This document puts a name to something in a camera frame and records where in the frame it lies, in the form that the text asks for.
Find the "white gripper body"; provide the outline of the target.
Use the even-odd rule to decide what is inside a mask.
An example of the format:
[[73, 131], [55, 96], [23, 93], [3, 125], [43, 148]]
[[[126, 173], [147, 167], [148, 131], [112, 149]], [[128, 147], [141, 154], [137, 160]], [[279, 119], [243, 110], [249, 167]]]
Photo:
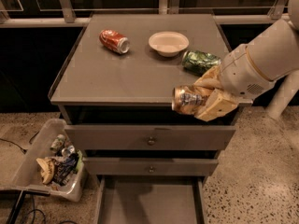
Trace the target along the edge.
[[222, 60], [219, 80], [225, 91], [251, 100], [255, 100], [275, 85], [275, 81], [270, 80], [256, 66], [245, 44], [238, 46]]

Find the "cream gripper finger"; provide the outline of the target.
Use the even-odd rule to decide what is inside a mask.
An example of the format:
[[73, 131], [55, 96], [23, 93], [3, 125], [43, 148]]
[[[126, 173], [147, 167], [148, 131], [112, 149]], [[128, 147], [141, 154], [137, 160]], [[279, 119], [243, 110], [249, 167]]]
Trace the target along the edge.
[[238, 100], [227, 91], [215, 89], [207, 98], [203, 107], [199, 108], [194, 116], [203, 121], [211, 121], [224, 117], [238, 107]]
[[194, 85], [207, 89], [222, 89], [219, 72], [220, 67], [218, 65], [212, 66], [194, 82]]

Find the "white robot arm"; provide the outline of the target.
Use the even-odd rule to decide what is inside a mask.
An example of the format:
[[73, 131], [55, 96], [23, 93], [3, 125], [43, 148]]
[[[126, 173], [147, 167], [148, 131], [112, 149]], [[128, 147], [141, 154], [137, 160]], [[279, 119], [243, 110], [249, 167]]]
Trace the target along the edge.
[[194, 116], [210, 121], [236, 109], [242, 99], [255, 100], [277, 80], [299, 68], [299, 0], [289, 0], [289, 18], [279, 19], [265, 31], [231, 51], [216, 68], [195, 84], [212, 89]]

